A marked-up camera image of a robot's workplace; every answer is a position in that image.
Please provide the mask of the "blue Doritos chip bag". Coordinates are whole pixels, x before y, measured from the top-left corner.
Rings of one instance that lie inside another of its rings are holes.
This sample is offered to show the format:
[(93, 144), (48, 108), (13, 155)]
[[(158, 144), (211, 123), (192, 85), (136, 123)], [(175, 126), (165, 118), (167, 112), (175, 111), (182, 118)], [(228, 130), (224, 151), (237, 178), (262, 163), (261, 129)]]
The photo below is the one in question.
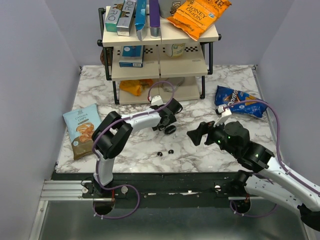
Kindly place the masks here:
[[(229, 106), (238, 102), (249, 100), (260, 99), (246, 92), (218, 85), (215, 92), (214, 104), (216, 106)], [(256, 118), (262, 118), (266, 109), (267, 106), (260, 102), (244, 102), (230, 108), (232, 113), (251, 115)]]

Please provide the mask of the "black earbud charging case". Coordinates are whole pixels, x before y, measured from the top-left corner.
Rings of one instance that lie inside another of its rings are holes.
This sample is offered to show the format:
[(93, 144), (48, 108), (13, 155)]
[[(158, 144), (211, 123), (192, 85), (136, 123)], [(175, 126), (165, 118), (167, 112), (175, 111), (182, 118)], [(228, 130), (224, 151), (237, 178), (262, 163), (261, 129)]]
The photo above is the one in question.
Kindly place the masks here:
[(177, 130), (177, 127), (175, 125), (170, 125), (164, 129), (165, 135), (171, 135)]

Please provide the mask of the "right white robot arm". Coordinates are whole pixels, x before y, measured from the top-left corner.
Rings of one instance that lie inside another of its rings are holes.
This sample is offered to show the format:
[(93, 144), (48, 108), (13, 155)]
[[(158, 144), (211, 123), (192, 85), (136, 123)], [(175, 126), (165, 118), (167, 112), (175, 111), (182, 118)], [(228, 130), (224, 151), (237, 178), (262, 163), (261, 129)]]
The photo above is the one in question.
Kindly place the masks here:
[(241, 171), (230, 183), (230, 191), (241, 196), (245, 192), (283, 206), (300, 216), (304, 224), (320, 229), (320, 187), (307, 180), (284, 163), (274, 153), (250, 139), (249, 131), (238, 121), (215, 126), (201, 122), (187, 135), (195, 146), (206, 135), (205, 145), (217, 144), (231, 154), (248, 172)]

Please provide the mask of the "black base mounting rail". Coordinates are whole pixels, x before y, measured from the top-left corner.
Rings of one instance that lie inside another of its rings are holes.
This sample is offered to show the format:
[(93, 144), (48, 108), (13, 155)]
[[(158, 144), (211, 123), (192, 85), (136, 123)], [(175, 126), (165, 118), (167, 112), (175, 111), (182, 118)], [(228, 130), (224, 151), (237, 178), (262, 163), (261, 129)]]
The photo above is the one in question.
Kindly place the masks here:
[(92, 200), (99, 213), (111, 209), (227, 208), (235, 200), (248, 210), (244, 184), (248, 174), (238, 172), (115, 173), (101, 188), (89, 173), (54, 173), (53, 181), (78, 184), (80, 198)]

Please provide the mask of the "cream printed mug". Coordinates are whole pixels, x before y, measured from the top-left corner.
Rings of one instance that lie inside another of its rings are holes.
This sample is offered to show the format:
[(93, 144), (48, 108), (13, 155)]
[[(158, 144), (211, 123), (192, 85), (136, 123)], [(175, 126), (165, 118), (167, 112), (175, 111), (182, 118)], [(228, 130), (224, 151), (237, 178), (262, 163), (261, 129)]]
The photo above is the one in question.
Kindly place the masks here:
[(165, 54), (171, 58), (180, 57), (185, 51), (185, 43), (174, 43), (165, 45)]

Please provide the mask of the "orange honey dijon chip bag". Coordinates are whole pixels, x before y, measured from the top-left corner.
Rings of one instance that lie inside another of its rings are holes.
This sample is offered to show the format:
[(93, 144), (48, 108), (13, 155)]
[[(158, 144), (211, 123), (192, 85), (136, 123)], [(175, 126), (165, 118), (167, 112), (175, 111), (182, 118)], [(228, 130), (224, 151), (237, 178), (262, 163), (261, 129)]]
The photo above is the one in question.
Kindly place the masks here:
[(228, 0), (187, 0), (167, 20), (198, 41), (231, 5)]

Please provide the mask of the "beige three-tier shelf rack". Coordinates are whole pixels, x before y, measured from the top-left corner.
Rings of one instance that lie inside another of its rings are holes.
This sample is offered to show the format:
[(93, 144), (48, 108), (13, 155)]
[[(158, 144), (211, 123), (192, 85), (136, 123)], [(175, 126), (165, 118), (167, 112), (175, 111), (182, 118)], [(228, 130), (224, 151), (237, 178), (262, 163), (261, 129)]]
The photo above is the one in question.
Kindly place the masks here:
[[(101, 39), (97, 45), (108, 50), (109, 62), (105, 60), (106, 80), (112, 83), (113, 98), (116, 105), (146, 103), (147, 96), (133, 97), (117, 88), (118, 81), (185, 77), (185, 82), (177, 90), (175, 98), (180, 101), (204, 99), (206, 97), (206, 76), (213, 74), (213, 45), (221, 39), (216, 27), (211, 26), (200, 38), (194, 41), (182, 30), (161, 19), (161, 38), (151, 38), (147, 29), (144, 40), (137, 38), (135, 29), (130, 36), (118, 36), (115, 32), (106, 31), (104, 20), (110, 6), (99, 8), (99, 27)], [(169, 57), (165, 45), (185, 43), (184, 53), (179, 57)], [(143, 67), (120, 67), (120, 51), (123, 46), (144, 46)]]

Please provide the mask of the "brown object behind rack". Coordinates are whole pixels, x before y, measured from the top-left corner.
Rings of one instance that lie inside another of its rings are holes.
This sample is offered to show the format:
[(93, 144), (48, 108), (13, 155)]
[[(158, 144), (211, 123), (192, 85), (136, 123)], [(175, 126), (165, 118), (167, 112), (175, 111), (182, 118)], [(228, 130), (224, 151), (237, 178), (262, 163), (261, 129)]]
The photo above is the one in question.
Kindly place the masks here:
[(100, 53), (100, 62), (102, 65), (106, 65), (106, 60), (109, 62), (110, 61), (110, 58), (109, 58), (109, 55), (108, 55), (108, 50), (104, 51), (102, 50), (101, 53)]

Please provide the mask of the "blue white box middle shelf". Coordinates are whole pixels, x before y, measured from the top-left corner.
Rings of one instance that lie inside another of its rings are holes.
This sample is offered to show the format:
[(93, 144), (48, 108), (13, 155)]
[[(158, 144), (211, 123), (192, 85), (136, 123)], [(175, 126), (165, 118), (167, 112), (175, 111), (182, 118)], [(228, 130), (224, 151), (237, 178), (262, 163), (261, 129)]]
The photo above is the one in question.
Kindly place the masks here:
[(120, 50), (119, 66), (121, 68), (142, 68), (144, 53), (145, 47), (143, 45), (123, 46)]

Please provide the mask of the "teal RiO box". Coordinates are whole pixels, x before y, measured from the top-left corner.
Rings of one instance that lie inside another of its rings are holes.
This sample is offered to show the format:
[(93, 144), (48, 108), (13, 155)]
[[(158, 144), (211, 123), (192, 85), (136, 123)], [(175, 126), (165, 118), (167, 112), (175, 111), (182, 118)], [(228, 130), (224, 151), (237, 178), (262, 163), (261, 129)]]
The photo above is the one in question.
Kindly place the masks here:
[(114, 0), (105, 17), (104, 25), (107, 32), (117, 32), (117, 24), (122, 12), (124, 0)]

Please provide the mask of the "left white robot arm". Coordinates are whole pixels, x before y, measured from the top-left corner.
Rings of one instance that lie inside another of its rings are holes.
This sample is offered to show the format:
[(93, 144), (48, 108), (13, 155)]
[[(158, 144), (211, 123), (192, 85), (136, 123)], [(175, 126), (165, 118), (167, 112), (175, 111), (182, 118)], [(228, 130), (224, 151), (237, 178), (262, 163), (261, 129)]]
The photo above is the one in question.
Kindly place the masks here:
[(111, 191), (115, 158), (122, 152), (129, 137), (141, 130), (163, 131), (177, 121), (183, 106), (174, 98), (166, 104), (152, 103), (144, 111), (132, 115), (110, 112), (92, 135), (92, 152), (96, 155), (93, 191), (101, 198)]

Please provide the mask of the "grey printed pouch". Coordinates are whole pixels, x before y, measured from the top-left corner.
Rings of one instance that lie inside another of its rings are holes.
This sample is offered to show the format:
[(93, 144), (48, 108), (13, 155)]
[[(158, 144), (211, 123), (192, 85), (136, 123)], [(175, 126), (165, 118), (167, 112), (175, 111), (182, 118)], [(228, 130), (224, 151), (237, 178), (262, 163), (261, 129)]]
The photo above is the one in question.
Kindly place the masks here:
[(185, 2), (186, 0), (159, 0), (160, 16), (164, 19), (173, 16)]

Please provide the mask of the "aluminium extrusion rail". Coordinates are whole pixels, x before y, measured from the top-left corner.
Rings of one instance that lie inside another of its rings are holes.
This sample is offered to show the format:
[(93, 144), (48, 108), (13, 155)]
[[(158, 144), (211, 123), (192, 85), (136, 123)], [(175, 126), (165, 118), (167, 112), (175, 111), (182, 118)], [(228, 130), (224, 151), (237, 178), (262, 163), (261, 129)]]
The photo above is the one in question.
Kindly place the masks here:
[(91, 183), (85, 180), (45, 180), (42, 186), (41, 201), (77, 201), (82, 200), (84, 194), (89, 190), (83, 186), (84, 183)]

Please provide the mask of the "cassava chips bag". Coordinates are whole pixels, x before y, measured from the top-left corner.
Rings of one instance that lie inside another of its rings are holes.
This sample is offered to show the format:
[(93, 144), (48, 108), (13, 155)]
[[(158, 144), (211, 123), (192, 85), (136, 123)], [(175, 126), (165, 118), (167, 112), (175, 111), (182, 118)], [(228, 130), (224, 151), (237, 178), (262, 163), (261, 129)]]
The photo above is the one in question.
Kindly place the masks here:
[(92, 136), (97, 127), (101, 124), (97, 104), (91, 104), (84, 108), (74, 109), (66, 112), (63, 119), (67, 126), (73, 159), (80, 158), (92, 152)]

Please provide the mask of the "silver RiO box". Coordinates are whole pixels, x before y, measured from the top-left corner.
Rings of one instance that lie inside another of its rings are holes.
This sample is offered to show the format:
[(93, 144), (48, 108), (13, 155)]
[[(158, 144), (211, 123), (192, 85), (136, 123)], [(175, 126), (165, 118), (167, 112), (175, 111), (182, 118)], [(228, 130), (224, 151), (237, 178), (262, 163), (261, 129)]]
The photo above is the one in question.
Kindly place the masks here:
[(129, 37), (136, 10), (136, 0), (125, 0), (116, 25), (118, 36)]

